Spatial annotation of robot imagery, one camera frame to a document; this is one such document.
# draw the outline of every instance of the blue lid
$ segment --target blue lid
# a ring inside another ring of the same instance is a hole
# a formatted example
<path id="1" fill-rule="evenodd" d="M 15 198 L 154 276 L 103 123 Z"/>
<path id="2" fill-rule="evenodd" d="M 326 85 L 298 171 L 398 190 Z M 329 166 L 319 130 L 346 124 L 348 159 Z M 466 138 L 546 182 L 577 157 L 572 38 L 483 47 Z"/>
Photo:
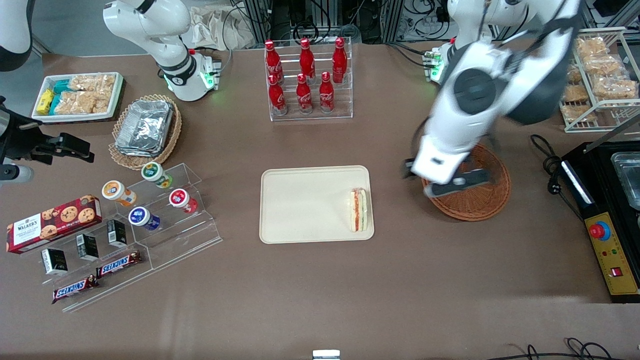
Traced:
<path id="1" fill-rule="evenodd" d="M 129 222 L 132 225 L 143 225 L 149 221 L 150 217 L 151 215 L 149 214 L 149 210 L 142 206 L 138 206 L 129 213 Z"/>

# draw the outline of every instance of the small black box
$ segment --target small black box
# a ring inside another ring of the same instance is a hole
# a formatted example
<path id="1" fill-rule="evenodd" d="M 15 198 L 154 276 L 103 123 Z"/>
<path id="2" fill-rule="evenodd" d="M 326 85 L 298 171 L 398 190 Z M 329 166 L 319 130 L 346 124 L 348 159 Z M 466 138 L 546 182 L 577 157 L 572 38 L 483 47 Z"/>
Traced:
<path id="1" fill-rule="evenodd" d="M 95 237 L 87 234 L 76 236 L 76 247 L 81 259 L 98 260 L 98 244 L 95 242 Z"/>
<path id="2" fill-rule="evenodd" d="M 109 220 L 107 222 L 107 232 L 110 245 L 117 247 L 127 246 L 127 229 L 123 223 L 117 220 Z"/>
<path id="3" fill-rule="evenodd" d="M 65 252 L 57 249 L 44 249 L 40 252 L 44 272 L 47 275 L 62 275 L 67 273 Z"/>

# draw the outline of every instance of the cup lid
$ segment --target cup lid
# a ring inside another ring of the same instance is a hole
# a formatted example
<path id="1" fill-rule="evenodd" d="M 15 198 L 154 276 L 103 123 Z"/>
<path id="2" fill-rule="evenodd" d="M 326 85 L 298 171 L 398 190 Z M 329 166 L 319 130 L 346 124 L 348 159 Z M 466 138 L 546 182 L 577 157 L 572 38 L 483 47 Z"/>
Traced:
<path id="1" fill-rule="evenodd" d="M 124 185 L 120 181 L 107 181 L 102 187 L 102 196 L 107 200 L 119 199 L 122 194 L 124 194 Z"/>
<path id="2" fill-rule="evenodd" d="M 184 191 L 184 189 L 175 189 L 171 192 L 171 195 L 169 195 L 169 203 L 176 208 L 181 208 L 190 198 L 189 193 Z"/>
<path id="3" fill-rule="evenodd" d="M 142 206 L 138 206 L 137 208 L 133 208 L 129 213 L 129 222 L 131 225 L 143 225 L 146 224 L 151 218 L 151 214 L 149 210 L 145 209 Z"/>
<path id="4" fill-rule="evenodd" d="M 163 174 L 162 165 L 156 163 L 155 161 L 151 161 L 146 163 L 145 166 L 140 170 L 142 173 L 142 178 L 144 180 L 156 181 L 160 179 Z"/>

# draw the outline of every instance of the aluminum foil container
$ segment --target aluminum foil container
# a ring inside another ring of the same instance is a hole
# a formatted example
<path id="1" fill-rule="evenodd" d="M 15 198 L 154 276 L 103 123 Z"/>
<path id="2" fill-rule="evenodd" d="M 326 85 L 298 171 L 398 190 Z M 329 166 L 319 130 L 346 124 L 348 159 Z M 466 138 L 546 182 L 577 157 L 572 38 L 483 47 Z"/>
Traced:
<path id="1" fill-rule="evenodd" d="M 116 149 L 131 156 L 160 155 L 172 116 L 173 106 L 166 101 L 133 102 L 116 138 Z"/>

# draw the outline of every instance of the yellow control panel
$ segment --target yellow control panel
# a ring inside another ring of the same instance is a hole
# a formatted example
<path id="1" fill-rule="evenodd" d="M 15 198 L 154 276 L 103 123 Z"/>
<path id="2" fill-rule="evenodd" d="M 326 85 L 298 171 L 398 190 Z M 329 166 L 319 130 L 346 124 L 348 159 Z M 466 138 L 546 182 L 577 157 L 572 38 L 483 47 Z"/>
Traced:
<path id="1" fill-rule="evenodd" d="M 620 246 L 609 213 L 584 221 L 611 295 L 638 294 L 638 286 Z"/>

